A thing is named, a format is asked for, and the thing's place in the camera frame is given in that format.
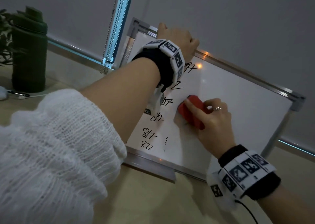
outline green plant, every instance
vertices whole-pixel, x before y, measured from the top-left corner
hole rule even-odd
[[[21,52],[13,48],[11,24],[12,14],[0,10],[0,66],[12,65],[12,54]]]

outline bottle lid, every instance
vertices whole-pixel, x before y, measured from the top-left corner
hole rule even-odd
[[[13,24],[38,33],[47,33],[47,24],[42,18],[42,12],[27,6],[25,12],[17,11],[13,14]]]

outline red eraser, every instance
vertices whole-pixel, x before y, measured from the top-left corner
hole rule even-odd
[[[197,108],[201,109],[206,114],[212,113],[212,111],[209,110],[204,105],[204,103],[198,98],[197,95],[190,95],[187,98],[189,99],[190,102],[193,103],[194,106],[196,106]],[[182,102],[178,106],[177,110],[184,117],[184,119],[186,119],[186,121],[188,123],[190,123],[191,125],[195,126],[196,128],[198,128],[200,130],[204,129],[203,122],[201,122],[199,119],[197,119],[195,116],[193,116],[193,114],[189,111],[189,109],[187,108],[187,106],[185,105],[184,102]]]

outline black wristband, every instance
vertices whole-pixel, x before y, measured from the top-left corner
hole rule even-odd
[[[159,48],[155,49],[143,49],[139,54],[137,54],[132,60],[138,59],[138,58],[148,58],[152,60],[158,67],[160,71],[161,80],[158,84],[160,86],[161,84],[164,85],[161,92],[164,92],[167,87],[170,87],[173,83],[173,75],[174,71],[171,66],[170,59],[167,55],[165,55]]]
[[[224,167],[234,158],[247,151],[243,145],[237,145],[226,151],[219,159],[218,162],[221,167]],[[267,174],[264,178],[260,179],[253,186],[245,191],[245,195],[249,196],[253,200],[265,198],[273,193],[274,190],[281,183],[279,178],[274,172]]]

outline white knit sleeve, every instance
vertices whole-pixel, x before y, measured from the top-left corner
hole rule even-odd
[[[91,223],[126,147],[76,90],[47,95],[0,126],[0,223]]]

